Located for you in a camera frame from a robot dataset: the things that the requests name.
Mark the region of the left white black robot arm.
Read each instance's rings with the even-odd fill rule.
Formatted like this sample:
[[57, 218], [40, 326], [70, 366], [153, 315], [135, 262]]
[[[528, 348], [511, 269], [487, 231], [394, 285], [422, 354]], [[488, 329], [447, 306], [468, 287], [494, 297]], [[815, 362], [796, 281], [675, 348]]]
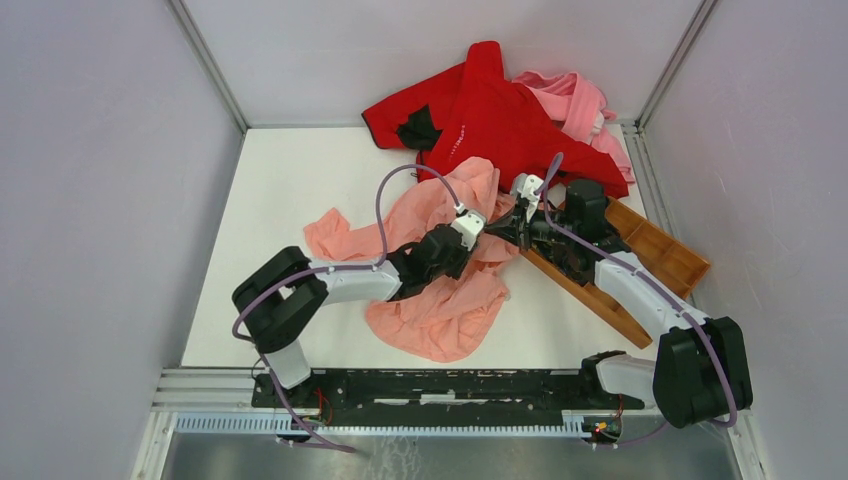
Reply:
[[315, 384], [299, 336], [317, 311], [355, 301], [399, 301], [421, 294], [441, 277], [459, 279], [482, 233], [459, 221], [439, 224], [419, 241], [387, 254], [379, 265], [319, 262], [286, 247], [243, 281], [231, 299], [260, 358], [277, 379], [276, 392], [293, 407], [307, 404]]

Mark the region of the salmon orange jacket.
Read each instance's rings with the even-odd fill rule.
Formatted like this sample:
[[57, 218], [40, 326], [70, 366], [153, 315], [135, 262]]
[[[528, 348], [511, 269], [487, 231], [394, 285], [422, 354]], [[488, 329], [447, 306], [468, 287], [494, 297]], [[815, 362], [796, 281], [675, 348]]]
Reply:
[[[445, 177], [466, 207], [489, 220], [514, 205], [500, 192], [500, 172], [487, 159], [470, 157]], [[443, 183], [425, 180], [401, 195], [384, 216], [388, 247], [395, 250], [419, 241], [454, 217], [454, 203]], [[312, 254], [322, 260], [365, 261], [382, 251], [376, 225], [353, 229], [337, 209], [327, 211], [303, 232]], [[516, 246], [483, 234], [460, 279], [442, 276], [412, 298], [373, 302], [365, 320], [392, 347], [441, 363], [461, 360], [479, 347], [494, 324], [509, 294], [500, 272], [518, 253]]]

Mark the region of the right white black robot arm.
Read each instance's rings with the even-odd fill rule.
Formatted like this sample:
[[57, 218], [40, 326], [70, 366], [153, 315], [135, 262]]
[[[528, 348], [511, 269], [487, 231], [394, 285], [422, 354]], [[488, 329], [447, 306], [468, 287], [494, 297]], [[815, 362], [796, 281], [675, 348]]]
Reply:
[[730, 428], [753, 403], [744, 335], [730, 317], [712, 318], [663, 285], [606, 220], [603, 187], [577, 180], [562, 209], [544, 206], [548, 181], [519, 175], [512, 210], [486, 228], [521, 251], [548, 253], [567, 278], [610, 296], [657, 341], [653, 360], [609, 351], [586, 358], [580, 400], [602, 408], [617, 395], [655, 406], [673, 427]]

